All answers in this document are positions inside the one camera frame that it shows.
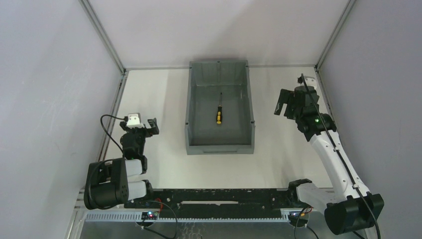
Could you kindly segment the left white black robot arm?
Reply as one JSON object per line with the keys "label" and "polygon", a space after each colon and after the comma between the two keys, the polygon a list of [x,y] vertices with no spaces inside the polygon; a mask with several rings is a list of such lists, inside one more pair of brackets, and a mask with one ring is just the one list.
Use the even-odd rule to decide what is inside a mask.
{"label": "left white black robot arm", "polygon": [[125,132],[120,138],[122,157],[89,165],[84,191],[87,209],[107,210],[134,199],[152,198],[153,188],[148,180],[132,180],[147,171],[146,139],[159,134],[157,119],[149,119],[148,123],[150,127],[141,123],[139,117],[125,117],[119,124]]}

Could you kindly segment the yellow black handled screwdriver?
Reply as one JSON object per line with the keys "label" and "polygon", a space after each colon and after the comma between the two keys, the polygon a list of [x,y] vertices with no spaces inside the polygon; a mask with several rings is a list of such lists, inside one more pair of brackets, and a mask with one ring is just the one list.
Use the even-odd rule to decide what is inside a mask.
{"label": "yellow black handled screwdriver", "polygon": [[216,113],[216,123],[217,124],[222,123],[222,92],[220,92],[220,95],[219,95],[219,102],[218,102],[217,113]]}

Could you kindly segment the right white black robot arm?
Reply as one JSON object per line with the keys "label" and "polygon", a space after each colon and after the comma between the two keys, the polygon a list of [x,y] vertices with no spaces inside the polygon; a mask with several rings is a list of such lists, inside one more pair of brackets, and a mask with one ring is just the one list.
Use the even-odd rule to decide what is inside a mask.
{"label": "right white black robot arm", "polygon": [[341,145],[331,116],[319,111],[319,96],[314,87],[298,86],[281,89],[274,114],[294,120],[298,130],[320,157],[332,183],[334,193],[318,188],[309,179],[289,183],[292,196],[324,215],[335,235],[375,227],[384,207],[380,194],[373,194],[354,170]]}

